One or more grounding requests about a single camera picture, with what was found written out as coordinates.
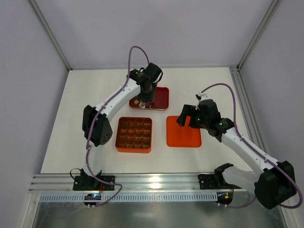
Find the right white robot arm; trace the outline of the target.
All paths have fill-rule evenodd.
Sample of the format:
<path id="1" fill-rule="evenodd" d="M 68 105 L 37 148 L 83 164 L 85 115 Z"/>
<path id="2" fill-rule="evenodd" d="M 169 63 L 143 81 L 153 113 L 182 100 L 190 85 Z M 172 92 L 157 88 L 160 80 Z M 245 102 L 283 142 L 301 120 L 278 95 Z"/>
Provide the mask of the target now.
<path id="1" fill-rule="evenodd" d="M 255 195 L 267 209 L 273 209 L 297 194 L 293 166 L 272 158 L 241 134 L 232 120 L 222 118 L 212 99 L 201 100 L 198 105 L 185 104 L 177 119 L 184 126 L 205 129 L 212 137 L 232 149 L 252 171 L 244 171 L 226 163 L 214 170 L 220 182 L 233 184 Z"/>

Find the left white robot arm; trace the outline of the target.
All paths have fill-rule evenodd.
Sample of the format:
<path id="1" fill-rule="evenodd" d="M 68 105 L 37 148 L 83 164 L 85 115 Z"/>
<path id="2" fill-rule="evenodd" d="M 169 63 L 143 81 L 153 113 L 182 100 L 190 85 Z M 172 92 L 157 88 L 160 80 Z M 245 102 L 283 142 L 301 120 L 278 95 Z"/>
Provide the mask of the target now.
<path id="1" fill-rule="evenodd" d="M 113 135 L 110 125 L 113 117 L 132 98 L 140 108 L 146 108 L 154 101 L 158 82 L 162 79 L 163 71 L 154 63 L 146 68 L 134 69 L 128 72 L 125 82 L 106 100 L 96 106 L 87 105 L 83 112 L 82 130 L 87 139 L 85 164 L 95 181 L 114 185 L 98 178 L 90 167 L 89 155 L 92 147 L 108 143 Z"/>

